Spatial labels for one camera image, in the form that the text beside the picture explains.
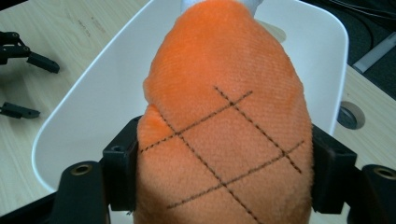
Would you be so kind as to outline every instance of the black cable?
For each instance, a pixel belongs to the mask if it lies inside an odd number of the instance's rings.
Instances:
[[[318,2],[318,3],[326,5],[326,6],[330,5],[329,4],[329,0],[314,0],[314,2]],[[336,5],[336,7],[332,7],[332,9],[346,13],[348,16],[350,16],[350,17],[354,18],[355,20],[359,21],[364,26],[365,30],[368,32],[368,34],[370,36],[370,47],[367,50],[367,51],[370,51],[374,47],[375,38],[374,38],[374,34],[373,34],[373,31],[371,30],[370,26],[367,24],[366,21],[364,21],[361,18],[361,15],[356,13],[356,12],[350,11],[350,10],[348,11],[346,8],[344,8],[342,6],[338,6],[338,5]]]
[[[389,3],[392,7],[396,8],[396,0],[388,0],[388,3]]]
[[[357,11],[363,15],[366,15],[368,17],[374,17],[374,18],[379,18],[379,19],[384,19],[384,20],[390,20],[390,21],[396,21],[396,14],[387,12],[384,10],[376,10],[373,8],[368,8],[368,7],[360,7],[356,5],[351,5],[348,3],[345,3],[343,1],[339,0],[328,0],[329,2],[332,2],[336,5],[339,5],[341,7],[346,7],[350,10]]]

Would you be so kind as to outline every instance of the crosshatch pattern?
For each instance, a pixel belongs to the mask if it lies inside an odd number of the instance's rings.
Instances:
[[[242,206],[246,213],[249,214],[251,216],[251,218],[253,218],[255,220],[256,223],[261,224],[262,222],[258,219],[258,217],[253,214],[253,212],[241,201],[241,199],[238,197],[238,195],[236,195],[234,193],[234,191],[232,189],[230,189],[228,186],[236,181],[239,181],[249,175],[252,175],[262,169],[264,169],[265,167],[268,167],[271,164],[274,164],[277,161],[280,161],[282,159],[286,159],[288,160],[290,167],[292,169],[294,169],[296,171],[297,174],[301,174],[302,170],[297,166],[297,164],[291,159],[290,157],[290,153],[292,153],[293,151],[295,151],[296,149],[299,148],[299,146],[301,146],[304,141],[301,140],[300,142],[296,143],[294,147],[292,148],[283,148],[278,142],[276,142],[258,123],[256,123],[253,119],[251,119],[248,114],[242,110],[238,104],[244,100],[246,100],[249,96],[251,96],[253,94],[253,91],[248,91],[245,92],[244,94],[242,94],[238,99],[236,100],[232,100],[230,99],[230,97],[226,94],[226,92],[222,91],[220,88],[218,87],[214,87],[214,91],[216,92],[216,94],[218,94],[219,96],[221,96],[224,99],[225,105],[220,107],[218,110],[213,111],[211,113],[209,113],[207,116],[196,120],[194,123],[188,125],[186,128],[183,128],[181,130],[176,130],[173,125],[163,116],[162,119],[163,121],[166,123],[166,125],[168,126],[168,128],[170,128],[172,130],[172,134],[166,136],[165,138],[149,145],[146,148],[142,148],[140,150],[140,153],[148,153],[150,150],[154,149],[156,146],[159,146],[160,144],[173,139],[173,138],[178,138],[180,139],[183,144],[189,149],[189,151],[194,155],[194,157],[210,172],[210,174],[213,175],[213,177],[215,177],[219,183],[216,186],[213,186],[211,188],[208,189],[203,189],[200,192],[195,192],[193,193],[190,197],[187,197],[179,202],[174,202],[174,203],[170,203],[167,206],[167,209],[173,209],[176,207],[179,207],[185,203],[190,203],[200,197],[205,196],[207,193],[212,192],[214,190],[217,189],[222,189],[225,188],[227,190],[227,192],[233,197],[233,199],[238,202],[238,204],[240,206]],[[244,120],[248,123],[250,123],[256,130],[258,130],[261,134],[262,134],[262,138],[264,138],[264,140],[271,142],[271,144],[278,150],[278,155],[276,157],[273,158],[269,158],[267,159],[267,161],[264,161],[263,163],[261,163],[258,166],[252,167],[250,168],[247,172],[244,172],[238,176],[235,176],[234,178],[230,179],[230,180],[223,180],[221,178],[221,176],[215,171],[215,169],[213,169],[213,167],[211,166],[211,164],[209,164],[201,155],[200,153],[189,143],[189,141],[184,137],[183,133],[185,133],[186,131],[197,127],[199,125],[201,125],[202,123],[213,119],[215,116],[219,115],[220,113],[229,110],[229,109],[233,109],[235,111],[237,111],[237,113],[239,114],[239,116],[241,116],[242,118],[244,118]]]

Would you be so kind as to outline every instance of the black stitched line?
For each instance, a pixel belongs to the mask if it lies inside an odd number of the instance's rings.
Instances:
[[[266,161],[265,163],[263,163],[263,164],[261,164],[261,165],[255,167],[255,168],[252,168],[252,169],[248,170],[246,173],[244,173],[244,174],[242,174],[242,175],[240,175],[240,176],[237,176],[237,177],[235,177],[235,178],[233,178],[233,179],[231,179],[231,180],[229,180],[229,181],[227,181],[227,182],[219,183],[218,185],[216,185],[216,186],[214,186],[214,187],[211,187],[211,188],[209,188],[209,189],[207,189],[207,190],[201,191],[201,192],[199,192],[199,193],[197,193],[197,194],[191,195],[190,197],[188,197],[188,198],[186,198],[186,199],[183,199],[182,201],[180,201],[180,202],[178,202],[178,203],[169,204],[169,205],[167,206],[167,208],[168,208],[168,209],[172,209],[172,208],[176,208],[176,207],[178,207],[178,206],[181,206],[181,205],[184,204],[184,203],[189,203],[189,202],[191,202],[191,201],[193,201],[193,200],[195,200],[195,199],[198,199],[198,198],[200,198],[200,197],[206,195],[207,193],[210,193],[210,192],[212,192],[212,191],[214,191],[214,190],[220,189],[220,188],[222,188],[223,186],[230,185],[230,184],[232,184],[233,182],[236,182],[236,181],[238,181],[238,180],[240,180],[240,179],[242,179],[242,178],[245,178],[245,177],[247,177],[247,176],[249,176],[249,175],[252,175],[252,174],[254,174],[254,173],[256,173],[256,172],[259,172],[260,170],[264,169],[265,167],[267,167],[267,166],[269,166],[269,165],[271,165],[271,164],[273,164],[273,163],[275,163],[275,162],[277,162],[277,161],[280,161],[281,159],[283,159],[284,157],[286,157],[287,155],[289,155],[291,152],[293,152],[295,149],[297,149],[297,148],[298,148],[300,145],[302,145],[303,143],[304,143],[304,141],[298,143],[295,147],[293,147],[292,149],[290,149],[289,151],[287,151],[285,154],[281,153],[279,156],[277,156],[277,157],[271,159],[270,161]]]
[[[230,98],[223,92],[221,91],[218,87],[215,87],[215,90],[226,100],[228,101],[230,104],[232,103],[232,101],[230,100]],[[253,121],[253,119],[251,119],[250,117],[248,117],[248,115],[241,110],[241,108],[239,108],[238,105],[233,105],[233,108],[239,112],[239,114],[241,114],[248,122],[250,122],[257,130],[260,131],[260,133],[262,133],[270,142],[272,142],[274,144],[275,147],[279,148],[283,154],[285,154],[285,149],[283,149],[279,143],[277,143],[270,135],[268,135],[268,133],[263,130],[259,124],[255,123]],[[289,155],[286,155],[286,158],[289,160],[291,166],[298,172],[298,173],[302,173],[302,170],[296,165],[296,163],[291,159],[291,157]]]
[[[191,129],[191,128],[197,126],[197,125],[199,125],[200,123],[205,122],[205,121],[207,121],[208,119],[211,119],[211,118],[215,117],[217,114],[221,113],[222,111],[224,111],[224,110],[226,110],[226,109],[228,109],[228,108],[230,108],[230,107],[232,107],[232,106],[238,104],[239,102],[241,102],[242,100],[244,100],[245,98],[247,98],[251,93],[252,93],[252,91],[248,91],[247,93],[245,93],[244,95],[242,95],[242,96],[241,96],[238,100],[236,100],[235,102],[230,102],[230,103],[228,103],[227,105],[225,105],[224,107],[218,109],[217,111],[210,113],[209,115],[203,117],[202,119],[200,119],[200,120],[198,120],[198,121],[195,121],[193,124],[187,126],[186,128],[184,128],[184,129],[182,129],[182,130],[180,130],[180,131],[178,131],[178,132],[174,132],[173,134],[171,134],[171,135],[169,135],[169,136],[166,136],[166,137],[163,138],[162,140],[160,140],[160,141],[158,141],[158,142],[156,142],[156,143],[153,143],[153,144],[151,144],[150,146],[148,146],[148,147],[146,147],[146,148],[141,149],[141,150],[140,150],[140,153],[143,153],[143,152],[145,152],[145,151],[147,151],[147,150],[149,150],[149,149],[151,149],[151,148],[153,148],[153,147],[156,147],[156,146],[158,146],[159,144],[161,144],[161,143],[163,143],[163,142],[166,142],[166,141],[168,141],[168,140],[174,138],[174,137],[177,136],[178,134],[183,134],[184,132],[188,131],[189,129]]]
[[[247,206],[241,202],[241,200],[233,193],[233,191],[229,188],[227,188],[226,185],[222,184],[223,181],[221,180],[221,177],[216,174],[216,172],[209,166],[209,164],[207,164],[207,162],[201,157],[201,155],[198,154],[198,152],[189,144],[189,142],[187,142],[187,140],[183,137],[183,135],[181,135],[181,133],[177,133],[176,130],[172,127],[172,125],[166,120],[166,118],[163,117],[163,115],[161,115],[163,118],[163,121],[166,123],[166,125],[177,135],[177,137],[179,137],[183,143],[186,145],[186,147],[192,152],[192,154],[194,154],[194,156],[206,167],[206,169],[209,170],[210,173],[212,173],[212,175],[219,181],[219,183],[227,189],[227,191],[231,194],[231,196],[233,196],[233,198],[245,209],[245,211],[254,219],[256,220],[256,222],[258,224],[261,224],[259,219],[253,214],[253,212],[247,208]]]

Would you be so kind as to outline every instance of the dark background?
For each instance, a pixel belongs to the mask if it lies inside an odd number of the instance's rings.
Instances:
[[[24,1],[25,0],[2,0],[0,3],[0,10]],[[342,0],[351,5],[393,13],[391,15],[389,14],[393,17],[393,21],[375,21],[355,11],[339,7],[329,0],[302,1],[330,11],[345,25],[349,36],[349,54],[347,61],[349,65],[355,63],[364,54],[370,51],[370,49],[388,37],[392,32],[396,31],[396,0]],[[396,48],[393,48],[387,55],[369,68],[363,76],[396,100]]]

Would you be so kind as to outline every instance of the orange fabric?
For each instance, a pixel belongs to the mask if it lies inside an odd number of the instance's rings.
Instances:
[[[181,15],[144,90],[134,223],[307,223],[303,85],[243,5],[207,0]]]

